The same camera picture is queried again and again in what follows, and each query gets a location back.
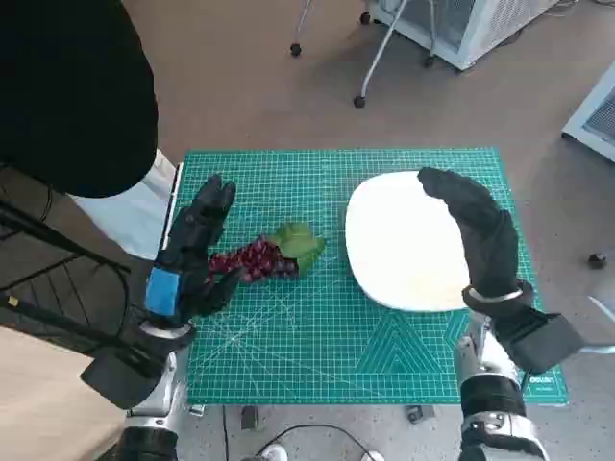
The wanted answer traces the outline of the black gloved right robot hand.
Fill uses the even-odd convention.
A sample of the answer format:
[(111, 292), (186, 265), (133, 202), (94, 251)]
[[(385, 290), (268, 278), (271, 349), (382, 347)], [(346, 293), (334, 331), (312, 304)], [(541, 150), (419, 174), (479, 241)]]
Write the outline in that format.
[(510, 212), (486, 187), (456, 172), (424, 167), (418, 180), (447, 205), (460, 229), (470, 286), (484, 298), (517, 292), (519, 238)]

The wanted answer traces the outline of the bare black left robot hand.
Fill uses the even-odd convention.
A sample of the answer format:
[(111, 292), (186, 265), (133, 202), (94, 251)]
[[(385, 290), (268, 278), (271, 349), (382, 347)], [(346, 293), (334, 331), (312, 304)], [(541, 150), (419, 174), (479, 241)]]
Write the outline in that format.
[(179, 328), (229, 303), (242, 271), (216, 276), (209, 268), (209, 249), (224, 231), (235, 192), (234, 182), (212, 175), (178, 211), (146, 282), (143, 307), (157, 327)]

